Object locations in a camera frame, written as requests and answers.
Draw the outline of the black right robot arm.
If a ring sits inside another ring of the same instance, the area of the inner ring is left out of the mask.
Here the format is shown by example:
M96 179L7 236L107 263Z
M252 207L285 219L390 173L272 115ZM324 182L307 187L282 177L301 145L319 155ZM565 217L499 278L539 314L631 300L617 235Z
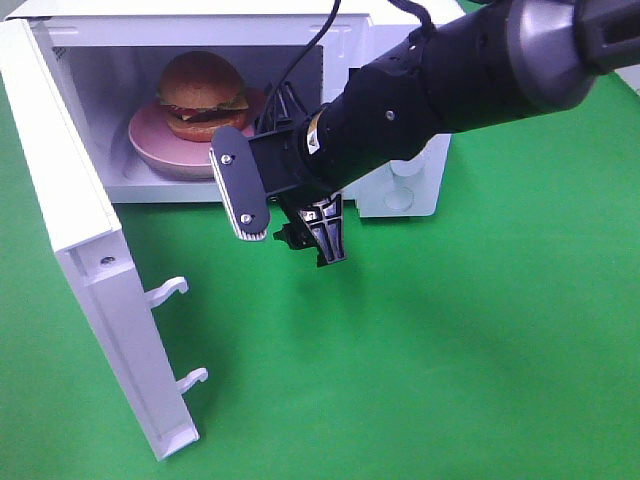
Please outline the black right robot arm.
M440 26L416 2L399 8L420 22L400 44L311 115L270 97L252 142L287 216L275 238L315 248L320 265L344 257L347 185L436 135L571 109L598 76L639 60L635 1L482 1Z

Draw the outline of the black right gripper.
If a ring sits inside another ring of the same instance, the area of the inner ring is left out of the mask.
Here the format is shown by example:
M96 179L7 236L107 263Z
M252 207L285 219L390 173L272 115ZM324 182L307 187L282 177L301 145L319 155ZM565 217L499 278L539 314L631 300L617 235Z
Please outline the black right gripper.
M255 125L255 134L275 132L308 116L291 82L283 82L267 94ZM274 236L292 249L314 247L317 265L328 266L346 258L344 250L343 198L339 192L336 161L340 158L326 111L319 109L294 125L296 143L305 171L303 185L276 195L289 219Z

